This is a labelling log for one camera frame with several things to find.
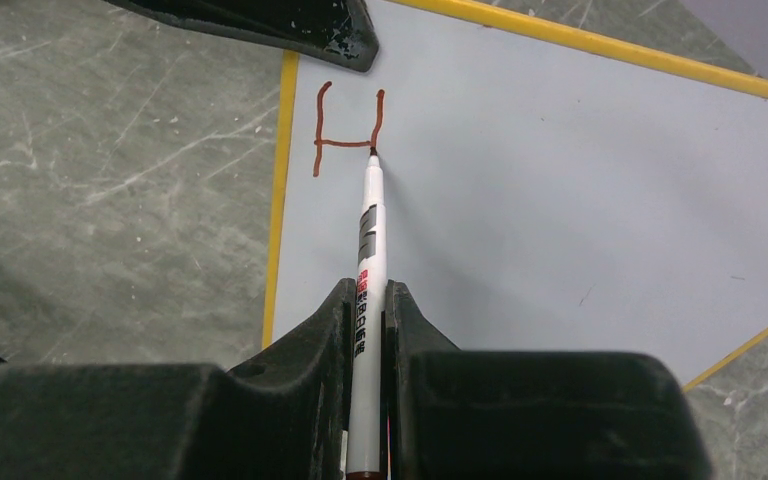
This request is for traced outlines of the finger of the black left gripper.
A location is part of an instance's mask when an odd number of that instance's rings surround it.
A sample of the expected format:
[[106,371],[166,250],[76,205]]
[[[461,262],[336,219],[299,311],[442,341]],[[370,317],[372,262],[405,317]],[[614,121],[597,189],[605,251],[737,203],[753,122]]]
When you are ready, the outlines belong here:
[[111,0],[160,23],[367,72],[380,44],[359,0]]

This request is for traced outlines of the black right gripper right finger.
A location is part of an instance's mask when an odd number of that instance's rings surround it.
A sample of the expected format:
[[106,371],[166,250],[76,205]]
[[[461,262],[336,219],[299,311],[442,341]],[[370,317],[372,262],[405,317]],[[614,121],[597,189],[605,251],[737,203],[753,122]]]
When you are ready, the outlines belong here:
[[659,360],[618,351],[458,348],[390,282],[396,479],[709,479],[689,404]]

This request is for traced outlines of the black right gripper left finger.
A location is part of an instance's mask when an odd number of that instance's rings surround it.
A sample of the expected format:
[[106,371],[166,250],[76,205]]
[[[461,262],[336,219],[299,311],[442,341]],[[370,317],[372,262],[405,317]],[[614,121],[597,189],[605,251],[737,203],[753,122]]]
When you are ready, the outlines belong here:
[[338,479],[355,284],[207,363],[0,364],[0,479]]

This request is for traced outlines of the white marker pen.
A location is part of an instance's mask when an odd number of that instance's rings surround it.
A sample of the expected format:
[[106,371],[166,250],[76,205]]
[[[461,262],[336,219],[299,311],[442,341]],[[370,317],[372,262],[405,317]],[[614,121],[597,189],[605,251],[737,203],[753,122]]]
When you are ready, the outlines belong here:
[[387,285],[384,175],[375,148],[364,176],[355,295],[346,477],[383,479],[381,463],[383,315]]

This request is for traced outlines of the yellow framed whiteboard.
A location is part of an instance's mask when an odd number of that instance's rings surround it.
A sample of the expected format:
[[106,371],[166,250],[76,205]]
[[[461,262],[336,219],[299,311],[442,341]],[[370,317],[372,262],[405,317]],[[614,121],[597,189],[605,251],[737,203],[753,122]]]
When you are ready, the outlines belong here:
[[768,80],[469,1],[372,1],[357,73],[283,59],[263,340],[356,273],[467,349],[623,350],[701,382],[768,335]]

